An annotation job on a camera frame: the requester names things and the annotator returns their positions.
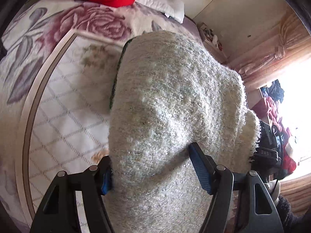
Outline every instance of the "pile of clothes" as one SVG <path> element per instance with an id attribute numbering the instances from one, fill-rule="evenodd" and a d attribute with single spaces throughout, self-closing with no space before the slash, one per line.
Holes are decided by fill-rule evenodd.
<path id="1" fill-rule="evenodd" d="M 278 106 L 282 103 L 284 98 L 284 90 L 281 88 L 278 80 L 272 82 L 271 87 L 261 88 L 263 98 L 252 108 L 258 118 L 267 117 L 276 125 L 281 133 L 282 146 L 283 146 L 283 174 L 285 177 L 296 169 L 298 162 L 292 158 L 293 149 L 288 143 L 292 138 L 289 128 L 285 128 L 282 124 L 282 117 L 279 116 Z"/>

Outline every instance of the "gray knit fabric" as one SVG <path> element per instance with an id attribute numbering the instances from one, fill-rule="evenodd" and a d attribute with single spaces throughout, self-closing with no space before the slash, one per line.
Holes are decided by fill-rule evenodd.
<path id="1" fill-rule="evenodd" d="M 240 76 L 182 35 L 135 38 L 118 74 L 109 151 L 115 232 L 198 232 L 211 197 L 187 153 L 198 142 L 216 163 L 246 172 L 259 121 Z"/>

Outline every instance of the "purple leaf pattern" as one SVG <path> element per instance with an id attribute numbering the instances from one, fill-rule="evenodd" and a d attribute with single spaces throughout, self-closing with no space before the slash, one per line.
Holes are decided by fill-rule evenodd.
<path id="1" fill-rule="evenodd" d="M 15 184 L 15 180 L 10 178 L 10 174 L 6 170 L 4 170 L 3 173 L 4 173 L 4 176 L 5 176 L 5 181 L 4 181 L 5 186 L 4 187 L 5 187 L 6 191 L 10 195 L 16 195 L 16 193 L 17 193 L 17 186 Z"/>
<path id="2" fill-rule="evenodd" d="M 16 69 L 25 61 L 25 59 L 30 54 L 30 51 L 32 49 L 32 38 L 29 36 L 24 36 L 18 45 L 18 49 L 16 51 L 15 55 L 15 61 L 11 65 L 9 72 L 7 74 L 7 77 L 5 79 L 5 82 L 7 82 L 9 79 L 13 77 L 13 74 L 15 73 Z"/>
<path id="3" fill-rule="evenodd" d="M 160 31 L 162 30 L 161 26 L 159 26 L 154 20 L 151 22 L 152 31 Z"/>
<path id="4" fill-rule="evenodd" d="M 30 28 L 31 31 L 33 30 L 36 30 L 36 29 L 39 29 L 43 26 L 45 26 L 47 23 L 51 22 L 51 18 L 56 16 L 57 14 L 61 13 L 62 11 L 60 12 L 57 12 L 49 17 L 47 17 L 46 19 L 43 19 L 42 21 L 40 21 L 39 23 L 37 23 L 36 25 L 34 25 L 32 28 Z"/>
<path id="5" fill-rule="evenodd" d="M 47 8 L 36 8 L 29 16 L 29 19 L 31 21 L 29 29 L 33 27 L 35 23 L 38 22 L 38 20 L 46 14 L 47 11 Z"/>
<path id="6" fill-rule="evenodd" d="M 6 203 L 6 201 L 1 196 L 0 196 L 0 202 L 2 202 L 6 210 L 10 210 L 9 205 Z"/>
<path id="7" fill-rule="evenodd" d="M 29 92 L 32 83 L 37 76 L 37 73 L 43 65 L 43 62 L 44 58 L 40 57 L 25 65 L 15 81 L 12 92 L 9 96 L 9 99 L 7 100 L 7 104 L 18 102 L 24 95 Z"/>
<path id="8" fill-rule="evenodd" d="M 24 11 L 22 14 L 20 14 L 18 17 L 13 18 L 13 20 L 10 22 L 9 26 L 6 28 L 6 30 L 4 31 L 3 35 L 2 35 L 2 39 L 4 38 L 4 36 L 8 35 L 10 33 L 10 31 L 18 24 L 18 22 L 24 17 L 24 15 L 27 13 L 28 11 Z"/>

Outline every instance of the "pink curtain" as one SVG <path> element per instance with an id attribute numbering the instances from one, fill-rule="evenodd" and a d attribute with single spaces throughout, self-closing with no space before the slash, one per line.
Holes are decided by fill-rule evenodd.
<path id="1" fill-rule="evenodd" d="M 311 58 L 311 36 L 292 9 L 281 21 L 231 55 L 226 66 L 241 74 L 246 92 L 276 80 L 290 66 Z"/>

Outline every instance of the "black cable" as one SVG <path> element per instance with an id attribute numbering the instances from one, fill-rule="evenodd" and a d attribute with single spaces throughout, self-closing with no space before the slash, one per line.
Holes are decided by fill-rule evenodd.
<path id="1" fill-rule="evenodd" d="M 282 156 L 281 156 L 281 166 L 280 166 L 280 168 L 282 169 L 282 166 L 283 166 L 283 156 L 284 156 L 284 152 L 283 152 L 283 145 L 282 145 L 282 137 L 281 137 L 281 133 L 280 133 L 280 131 L 279 131 L 279 129 L 278 129 L 278 127 L 276 126 L 276 125 L 272 125 L 272 127 L 271 127 L 272 129 L 274 128 L 274 129 L 276 129 L 276 132 L 274 133 L 276 136 L 278 136 L 279 137 L 279 140 L 280 140 L 280 152 L 281 152 L 281 154 L 282 154 Z M 273 193 L 274 193 L 274 191 L 275 191 L 275 188 L 276 188 L 276 185 L 277 185 L 277 183 L 279 182 L 279 172 L 278 172 L 278 177 L 276 178 L 276 182 L 275 182 L 275 185 L 274 185 L 274 187 L 273 187 L 273 190 L 272 190 L 272 192 L 271 192 L 271 196 L 273 195 Z"/>
<path id="2" fill-rule="evenodd" d="M 279 179 L 276 179 L 276 182 L 275 182 L 274 188 L 273 188 L 273 190 L 272 190 L 272 192 L 271 192 L 270 196 L 272 196 L 272 195 L 273 195 L 274 190 L 275 190 L 276 185 L 277 185 L 277 183 L 278 183 L 278 182 L 279 182 Z"/>

